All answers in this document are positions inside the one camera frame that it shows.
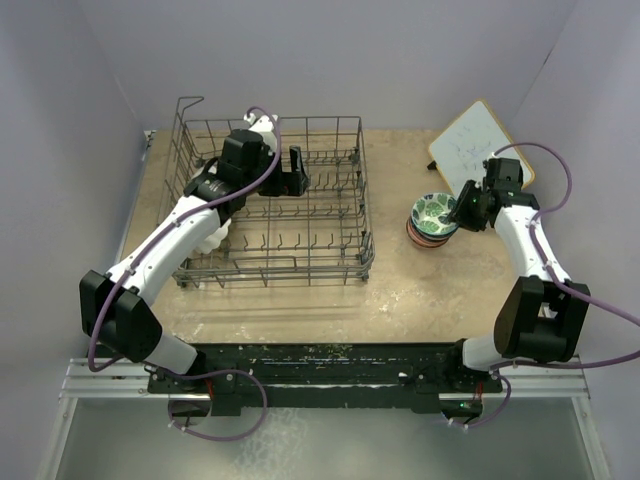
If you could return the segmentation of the green leaf patterned bowl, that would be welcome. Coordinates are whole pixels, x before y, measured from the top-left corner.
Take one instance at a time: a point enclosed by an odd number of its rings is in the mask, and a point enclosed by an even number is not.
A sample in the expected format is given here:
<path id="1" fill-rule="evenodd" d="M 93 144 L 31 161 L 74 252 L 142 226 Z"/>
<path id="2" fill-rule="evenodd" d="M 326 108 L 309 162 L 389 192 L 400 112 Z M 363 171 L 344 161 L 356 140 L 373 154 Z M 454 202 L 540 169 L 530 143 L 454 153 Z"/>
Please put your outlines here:
<path id="1" fill-rule="evenodd" d="M 427 193 L 412 206 L 410 219 L 414 228 L 430 237 L 447 237 L 454 234 L 459 225 L 450 219 L 456 206 L 456 198 L 448 193 Z"/>

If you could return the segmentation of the orange red patterned bowl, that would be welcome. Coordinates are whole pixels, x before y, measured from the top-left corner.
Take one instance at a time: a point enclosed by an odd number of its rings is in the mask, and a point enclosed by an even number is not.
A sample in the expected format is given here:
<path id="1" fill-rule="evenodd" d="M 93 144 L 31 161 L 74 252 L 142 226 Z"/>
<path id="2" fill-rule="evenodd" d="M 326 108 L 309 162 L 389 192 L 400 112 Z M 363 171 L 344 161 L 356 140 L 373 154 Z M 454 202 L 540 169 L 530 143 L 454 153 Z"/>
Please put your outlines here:
<path id="1" fill-rule="evenodd" d="M 413 229 L 410 223 L 406 225 L 406 231 L 411 241 L 414 244 L 420 246 L 421 248 L 429 248 L 429 249 L 438 248 L 445 245 L 448 242 L 448 238 L 445 238 L 444 240 L 425 239 Z"/>

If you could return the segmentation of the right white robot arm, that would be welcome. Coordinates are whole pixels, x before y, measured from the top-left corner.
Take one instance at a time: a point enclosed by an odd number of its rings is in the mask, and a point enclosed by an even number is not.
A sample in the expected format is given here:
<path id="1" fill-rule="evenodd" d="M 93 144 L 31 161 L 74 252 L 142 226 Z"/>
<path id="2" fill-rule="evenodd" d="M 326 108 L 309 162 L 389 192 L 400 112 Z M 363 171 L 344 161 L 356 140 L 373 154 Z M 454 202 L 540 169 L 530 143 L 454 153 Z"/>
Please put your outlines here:
<path id="1" fill-rule="evenodd" d="M 483 162 L 481 183 L 465 183 L 450 219 L 459 227 L 478 232 L 492 227 L 504 243 L 517 278 L 493 327 L 482 337 L 461 343 L 461 357 L 445 366 L 446 383 L 467 391 L 503 361 L 565 363 L 576 349 L 586 318 L 588 287 L 574 283 L 559 265 L 540 226 L 539 204 L 522 190 L 520 162 L 490 158 Z"/>

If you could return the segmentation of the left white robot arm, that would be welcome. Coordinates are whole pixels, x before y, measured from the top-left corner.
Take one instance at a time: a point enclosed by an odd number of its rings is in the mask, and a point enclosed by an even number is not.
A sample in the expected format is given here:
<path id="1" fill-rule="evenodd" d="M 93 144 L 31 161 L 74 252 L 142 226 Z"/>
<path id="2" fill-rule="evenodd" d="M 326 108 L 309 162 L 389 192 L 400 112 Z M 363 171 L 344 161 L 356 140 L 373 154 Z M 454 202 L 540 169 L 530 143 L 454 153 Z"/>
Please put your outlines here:
<path id="1" fill-rule="evenodd" d="M 81 322 L 90 338 L 89 368 L 101 370 L 96 349 L 103 345 L 117 359 L 170 371 L 184 392 L 202 387 L 206 356 L 169 334 L 151 307 L 166 281 L 195 250 L 218 248 L 232 216 L 251 194 L 300 197 L 309 187 L 299 147 L 289 149 L 283 170 L 280 143 L 272 132 L 236 129 L 222 153 L 209 159 L 189 180 L 173 210 L 127 258 L 101 274 L 80 281 Z"/>

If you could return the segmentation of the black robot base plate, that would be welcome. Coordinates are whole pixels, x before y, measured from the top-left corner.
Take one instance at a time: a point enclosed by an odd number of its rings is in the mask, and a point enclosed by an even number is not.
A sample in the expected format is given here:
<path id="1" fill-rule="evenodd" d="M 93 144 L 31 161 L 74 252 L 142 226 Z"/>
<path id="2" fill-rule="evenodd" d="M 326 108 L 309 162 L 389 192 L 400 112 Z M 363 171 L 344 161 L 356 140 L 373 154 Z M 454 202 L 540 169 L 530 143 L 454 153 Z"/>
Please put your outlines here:
<path id="1" fill-rule="evenodd" d="M 466 368 L 460 343 L 200 344 L 208 380 L 151 375 L 148 388 L 213 416 L 244 408 L 406 409 L 481 413 L 479 397 L 502 385 Z"/>

